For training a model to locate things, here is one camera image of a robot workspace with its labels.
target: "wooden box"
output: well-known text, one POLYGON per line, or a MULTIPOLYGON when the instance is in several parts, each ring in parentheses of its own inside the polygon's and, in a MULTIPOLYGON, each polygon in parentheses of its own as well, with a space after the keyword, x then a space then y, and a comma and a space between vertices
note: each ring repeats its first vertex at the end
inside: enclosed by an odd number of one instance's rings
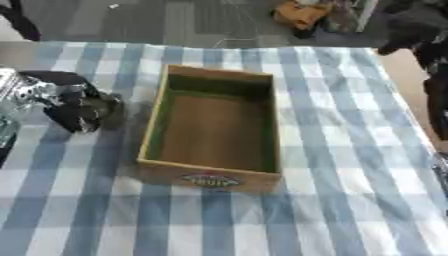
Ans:
POLYGON ((280 178, 272 76, 165 67, 138 156, 139 176, 269 192, 280 178))

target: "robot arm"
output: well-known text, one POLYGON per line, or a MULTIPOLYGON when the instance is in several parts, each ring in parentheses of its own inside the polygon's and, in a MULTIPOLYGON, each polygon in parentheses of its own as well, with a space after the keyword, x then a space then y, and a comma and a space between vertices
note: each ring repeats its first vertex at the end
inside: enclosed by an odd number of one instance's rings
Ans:
POLYGON ((36 105, 70 132, 93 132, 101 125, 113 129, 124 116, 119 95, 98 91, 76 73, 0 68, 0 166, 24 114, 36 105))

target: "gray carpet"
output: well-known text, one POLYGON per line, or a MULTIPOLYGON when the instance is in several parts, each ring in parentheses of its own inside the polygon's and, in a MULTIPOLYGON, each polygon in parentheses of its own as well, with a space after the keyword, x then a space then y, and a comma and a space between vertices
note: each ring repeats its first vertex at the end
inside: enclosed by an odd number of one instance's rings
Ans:
POLYGON ((43 40, 229 48, 378 47, 387 34, 386 19, 377 12, 364 33, 340 35, 318 30, 314 38, 299 40, 268 15, 281 0, 22 1, 27 16, 41 29, 43 40), (225 38, 237 40, 221 41, 225 38))

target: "blue and white checkered tablecloth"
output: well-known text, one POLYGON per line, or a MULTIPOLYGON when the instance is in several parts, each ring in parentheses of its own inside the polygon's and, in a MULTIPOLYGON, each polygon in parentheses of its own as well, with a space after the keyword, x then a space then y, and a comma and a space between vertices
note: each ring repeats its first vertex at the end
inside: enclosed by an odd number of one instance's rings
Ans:
POLYGON ((448 255, 431 146, 374 55, 43 43, 43 69, 121 93, 129 117, 86 135, 28 118, 0 170, 0 255, 448 255), (168 63, 274 75, 284 179, 273 194, 129 176, 168 63))

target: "cable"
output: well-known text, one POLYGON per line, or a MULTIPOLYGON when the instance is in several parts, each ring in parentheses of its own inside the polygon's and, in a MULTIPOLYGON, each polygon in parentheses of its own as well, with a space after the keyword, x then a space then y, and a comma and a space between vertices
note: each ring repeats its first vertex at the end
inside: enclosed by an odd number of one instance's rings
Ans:
POLYGON ((244 16, 246 16, 247 19, 249 19, 252 22, 252 24, 254 25, 255 36, 252 38, 223 38, 223 39, 219 40, 218 42, 216 42, 216 44, 213 46, 213 48, 216 48, 219 44, 221 44, 222 42, 225 42, 225 41, 255 41, 255 40, 257 40, 258 27, 257 27, 256 21, 250 16, 250 14, 248 12, 246 12, 245 10, 242 10, 240 7, 238 7, 238 5, 230 2, 229 0, 224 0, 224 1, 227 4, 230 4, 231 6, 233 6, 237 10, 238 17, 240 17, 240 14, 242 13, 244 16))

